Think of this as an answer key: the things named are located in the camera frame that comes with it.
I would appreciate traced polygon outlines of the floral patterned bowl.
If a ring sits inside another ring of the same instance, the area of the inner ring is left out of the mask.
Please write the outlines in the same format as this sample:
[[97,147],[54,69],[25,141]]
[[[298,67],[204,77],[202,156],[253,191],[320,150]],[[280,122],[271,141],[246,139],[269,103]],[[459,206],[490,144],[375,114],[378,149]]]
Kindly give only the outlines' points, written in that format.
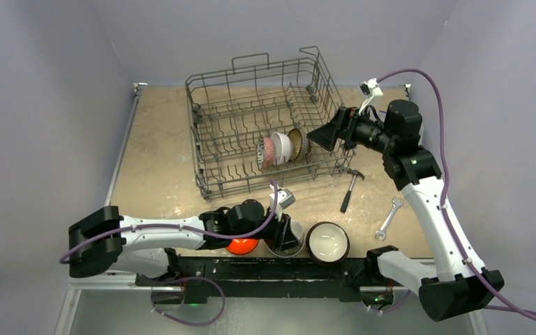
[[257,145],[257,165],[260,170],[265,170],[274,165],[275,144],[270,137],[263,136]]

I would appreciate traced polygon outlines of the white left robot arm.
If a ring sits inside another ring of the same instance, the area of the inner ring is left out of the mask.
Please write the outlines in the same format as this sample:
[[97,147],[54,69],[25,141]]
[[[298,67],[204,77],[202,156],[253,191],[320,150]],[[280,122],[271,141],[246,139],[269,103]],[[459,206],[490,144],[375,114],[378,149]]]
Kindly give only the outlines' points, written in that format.
[[171,248],[216,250],[234,239],[255,239],[273,252],[291,256],[303,238],[300,223],[280,207],[265,209],[256,200],[167,220],[122,216],[118,207],[105,206],[69,227],[69,250],[59,261],[69,266],[73,278],[117,270],[172,285],[179,279],[180,266],[171,261]]

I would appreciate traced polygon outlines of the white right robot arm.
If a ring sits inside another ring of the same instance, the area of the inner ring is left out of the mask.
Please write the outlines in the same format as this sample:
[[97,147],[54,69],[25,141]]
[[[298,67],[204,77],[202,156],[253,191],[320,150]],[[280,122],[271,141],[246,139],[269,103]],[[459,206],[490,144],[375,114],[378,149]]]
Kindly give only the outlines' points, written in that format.
[[419,297],[434,321],[486,308],[505,282],[498,270],[488,270],[459,226],[443,193],[445,182],[433,154],[420,145],[422,116],[408,100],[393,100],[384,121],[374,121],[355,107],[340,107],[331,121],[308,133],[310,141],[332,151],[341,141],[382,155],[383,166],[414,211],[433,253],[435,267],[426,267],[394,246],[371,249],[364,275],[374,284],[385,279],[400,283]]

